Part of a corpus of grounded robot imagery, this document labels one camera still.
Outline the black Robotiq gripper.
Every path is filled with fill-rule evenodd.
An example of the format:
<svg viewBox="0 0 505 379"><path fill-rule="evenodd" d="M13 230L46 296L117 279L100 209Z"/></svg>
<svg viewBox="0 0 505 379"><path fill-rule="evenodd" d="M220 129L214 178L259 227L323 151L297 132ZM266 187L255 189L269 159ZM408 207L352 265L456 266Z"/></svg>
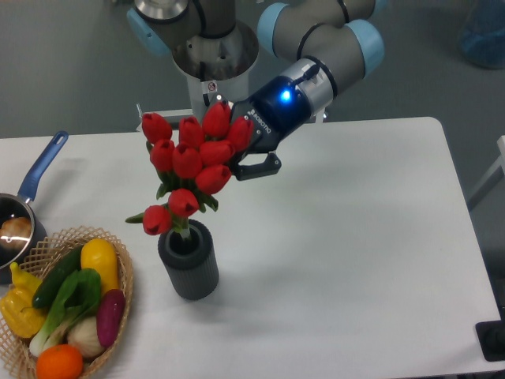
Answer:
<svg viewBox="0 0 505 379"><path fill-rule="evenodd" d="M230 102L218 94L210 104L208 114L216 118L230 118L232 121L246 117L253 123L253 132L247 148L236 152L237 156L253 153L267 153L263 162L244 165L233 163L232 174L238 181L262 178L279 172L282 163L272 151L280 141L289 136L312 117L312 107L305 88L309 79L299 77L275 77L254 92L248 99Z"/></svg>

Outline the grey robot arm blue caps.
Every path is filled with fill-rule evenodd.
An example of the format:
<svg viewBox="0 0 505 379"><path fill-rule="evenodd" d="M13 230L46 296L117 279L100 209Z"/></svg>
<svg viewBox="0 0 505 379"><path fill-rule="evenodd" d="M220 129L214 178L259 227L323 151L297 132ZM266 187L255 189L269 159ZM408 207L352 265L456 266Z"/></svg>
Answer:
<svg viewBox="0 0 505 379"><path fill-rule="evenodd" d="M137 1L131 29L155 55L168 54L187 80L191 108L228 103L232 118L255 127L246 155L232 160L238 180L276 174L279 143L383 61L384 43L369 18L380 1L281 2L262 12L256 28L239 21L232 1Z"/></svg>

